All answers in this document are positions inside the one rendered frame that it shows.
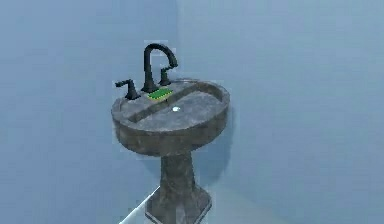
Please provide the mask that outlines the black curved faucet spout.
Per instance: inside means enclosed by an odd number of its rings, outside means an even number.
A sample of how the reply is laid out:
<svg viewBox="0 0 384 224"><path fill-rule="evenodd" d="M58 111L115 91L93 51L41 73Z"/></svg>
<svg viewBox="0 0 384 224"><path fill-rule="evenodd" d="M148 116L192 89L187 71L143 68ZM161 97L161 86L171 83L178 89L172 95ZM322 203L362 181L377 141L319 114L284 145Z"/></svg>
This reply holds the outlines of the black curved faucet spout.
<svg viewBox="0 0 384 224"><path fill-rule="evenodd" d="M151 43L147 45L144 49L144 74L145 74L145 80L144 80L144 86L142 88L142 91L146 93L152 93L156 90L158 90L157 85L154 82L153 74L152 74L152 67L151 67L151 52L153 50L159 50L163 52L168 59L168 66L172 66L173 68L176 68L178 66L178 61L174 53L170 48L168 48L164 44L160 43Z"/></svg>

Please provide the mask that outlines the dark grey pedestal sink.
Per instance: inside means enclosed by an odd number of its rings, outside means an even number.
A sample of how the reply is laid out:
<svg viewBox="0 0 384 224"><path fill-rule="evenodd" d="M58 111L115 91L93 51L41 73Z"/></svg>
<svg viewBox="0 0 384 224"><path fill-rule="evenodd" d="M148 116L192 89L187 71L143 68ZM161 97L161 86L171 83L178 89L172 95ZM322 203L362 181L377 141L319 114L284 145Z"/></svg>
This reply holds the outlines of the dark grey pedestal sink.
<svg viewBox="0 0 384 224"><path fill-rule="evenodd" d="M154 224L200 224L211 196L195 182L191 152L216 139L227 124L229 92L219 84L174 79L173 93L151 100L118 98L111 115L117 140L126 149L161 159L160 186L145 203Z"/></svg>

